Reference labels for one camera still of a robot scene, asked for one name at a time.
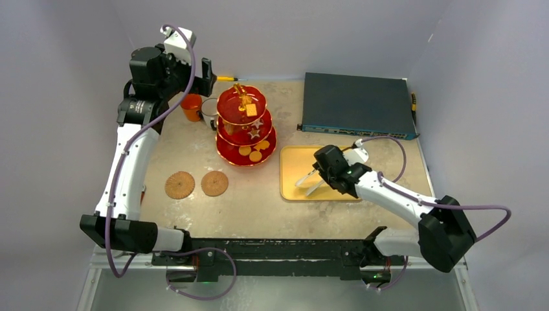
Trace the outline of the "metal white-tipped tongs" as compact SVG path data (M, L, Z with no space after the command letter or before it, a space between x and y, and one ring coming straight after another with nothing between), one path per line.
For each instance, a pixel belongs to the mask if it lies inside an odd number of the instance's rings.
M295 182L295 187L304 193L305 197L311 196L317 189L325 184L324 179L320 176L318 169L314 168L305 176L299 178Z

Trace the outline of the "white enamel mug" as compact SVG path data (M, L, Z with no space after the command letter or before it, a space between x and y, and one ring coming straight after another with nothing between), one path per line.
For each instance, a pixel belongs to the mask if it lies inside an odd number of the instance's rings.
M212 131L217 130L218 123L218 111L217 111L218 100L216 98L205 99L199 110L200 116L204 121L205 125Z

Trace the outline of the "orange mug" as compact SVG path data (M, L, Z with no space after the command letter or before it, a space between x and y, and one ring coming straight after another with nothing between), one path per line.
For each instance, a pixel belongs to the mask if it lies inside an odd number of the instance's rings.
M180 107L188 121L199 122L201 120L200 110L202 106L202 97L197 94L188 94L180 103Z

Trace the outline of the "yellow serving tray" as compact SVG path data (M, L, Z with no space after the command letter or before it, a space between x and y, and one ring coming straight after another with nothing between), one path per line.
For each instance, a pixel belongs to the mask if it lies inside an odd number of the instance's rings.
M321 146L285 146L280 152L280 193L283 199L291 202L358 202L349 194L341 194L327 184L323 184L311 196L305 197L295 187L295 182L313 170L313 154Z

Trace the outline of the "white-iced star cookie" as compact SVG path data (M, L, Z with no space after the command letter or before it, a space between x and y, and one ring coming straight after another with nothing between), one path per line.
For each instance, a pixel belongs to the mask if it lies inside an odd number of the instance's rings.
M256 130L259 130L261 128L261 126L263 126L264 123L263 123L263 120L262 119L256 119L252 124L251 124L251 128L255 128Z

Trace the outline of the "red three-tier cake stand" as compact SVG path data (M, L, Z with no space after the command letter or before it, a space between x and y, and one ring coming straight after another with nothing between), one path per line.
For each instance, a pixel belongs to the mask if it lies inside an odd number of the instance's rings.
M246 116L246 104L256 104L256 117ZM216 150L222 159L237 167L253 167L266 162L274 154L277 144L276 129L267 107L267 99L258 88L234 84L218 97L217 111ZM251 140L248 132L256 119L262 119L264 125L260 128L261 137ZM239 147L250 146L255 151L254 146L263 140L268 140L271 145L261 151L263 158L259 163L250 161L249 156L239 155Z

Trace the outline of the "orange fish-shaped cake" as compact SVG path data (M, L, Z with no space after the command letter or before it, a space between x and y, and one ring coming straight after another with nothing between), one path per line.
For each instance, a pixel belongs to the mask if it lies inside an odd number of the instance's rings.
M262 150L266 150L270 147L270 142L268 140L263 140L263 141L260 141L258 144L256 144L254 146L254 149L257 150L257 151L262 151Z

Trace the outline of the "chocolate star cookie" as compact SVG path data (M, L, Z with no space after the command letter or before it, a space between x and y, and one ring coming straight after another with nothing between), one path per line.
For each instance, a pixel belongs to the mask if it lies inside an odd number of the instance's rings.
M257 128L252 128L248 132L248 134L249 134L251 140L259 139L261 137L261 130L257 129Z

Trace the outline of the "round biscuit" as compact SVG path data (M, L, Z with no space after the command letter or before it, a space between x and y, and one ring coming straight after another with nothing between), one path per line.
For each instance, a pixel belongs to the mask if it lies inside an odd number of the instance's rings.
M238 152L239 155L247 157L252 152L252 148L250 146L241 146L239 147Z
M263 158L261 151L255 150L249 154L249 160L253 163L259 163Z

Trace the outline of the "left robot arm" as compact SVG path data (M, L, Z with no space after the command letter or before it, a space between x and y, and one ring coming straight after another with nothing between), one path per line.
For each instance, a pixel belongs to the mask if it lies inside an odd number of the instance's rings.
M211 61L202 58L198 66L202 75L192 78L194 66L161 44L132 52L131 80L117 110L117 147L109 180L94 213L80 219L80 229L100 247L131 253L167 251L178 265L191 261L188 232L142 221L140 208L146 170L163 127L162 121L149 123L168 111L169 101L185 91L189 81L191 94L211 95L216 81Z

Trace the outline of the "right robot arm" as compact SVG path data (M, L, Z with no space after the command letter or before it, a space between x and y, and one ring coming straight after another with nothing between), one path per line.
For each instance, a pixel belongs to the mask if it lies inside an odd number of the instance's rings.
M387 180L365 164L365 150L343 152L327 145L314 158L313 168L332 189L372 202L413 227L378 227L364 240L363 266L392 256L417 257L448 273L476 243L476 233L454 198L425 196Z

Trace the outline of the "yellow black tool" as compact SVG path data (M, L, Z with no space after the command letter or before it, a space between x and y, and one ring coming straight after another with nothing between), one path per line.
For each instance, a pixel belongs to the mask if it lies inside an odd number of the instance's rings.
M416 110L417 110L417 97L416 97L415 93L411 93L410 96L411 96L411 101L412 101L411 110L412 110L412 112L415 113Z

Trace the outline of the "dark network switch box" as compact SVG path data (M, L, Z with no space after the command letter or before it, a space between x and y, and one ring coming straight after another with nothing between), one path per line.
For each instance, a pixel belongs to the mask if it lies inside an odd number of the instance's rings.
M419 137L412 99L404 78L307 72L304 80L302 132Z

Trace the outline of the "black base frame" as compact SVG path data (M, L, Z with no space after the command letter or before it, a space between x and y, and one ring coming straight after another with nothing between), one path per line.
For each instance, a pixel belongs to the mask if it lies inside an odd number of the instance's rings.
M154 266L195 266L197 281L216 282L222 275L268 277L364 278L361 269L402 265L402 256L383 256L371 238L360 239L239 239L192 238L180 255L162 252Z

